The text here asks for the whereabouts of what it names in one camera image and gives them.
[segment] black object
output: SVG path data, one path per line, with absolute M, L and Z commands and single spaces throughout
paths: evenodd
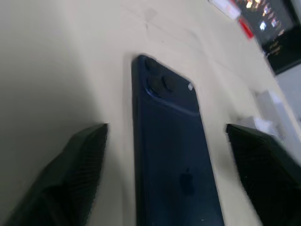
M 102 124 L 75 134 L 5 226 L 84 226 L 100 180 L 107 132 Z
M 223 226 L 198 99 L 147 56 L 132 63 L 138 226 Z
M 272 136 L 227 125 L 241 183 L 264 226 L 301 225 L 301 168 Z

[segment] smartphone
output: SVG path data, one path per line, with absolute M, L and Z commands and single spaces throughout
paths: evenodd
M 132 62 L 138 226 L 223 226 L 194 85 L 156 60 Z

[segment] apple logo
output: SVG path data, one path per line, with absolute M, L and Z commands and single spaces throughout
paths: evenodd
M 194 187 L 192 185 L 193 176 L 189 173 L 189 168 L 186 169 L 186 172 L 180 175 L 180 186 L 183 193 L 187 196 L 194 195 Z

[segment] red object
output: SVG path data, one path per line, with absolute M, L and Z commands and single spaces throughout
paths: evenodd
M 239 23 L 241 28 L 244 30 L 246 36 L 248 37 L 248 39 L 251 39 L 254 37 L 252 31 L 250 30 L 249 26 L 244 22 L 244 20 L 242 18 L 239 19 Z

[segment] blue smartphone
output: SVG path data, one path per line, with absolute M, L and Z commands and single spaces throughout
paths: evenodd
M 193 84 L 156 60 L 132 62 L 138 226 L 223 226 Z

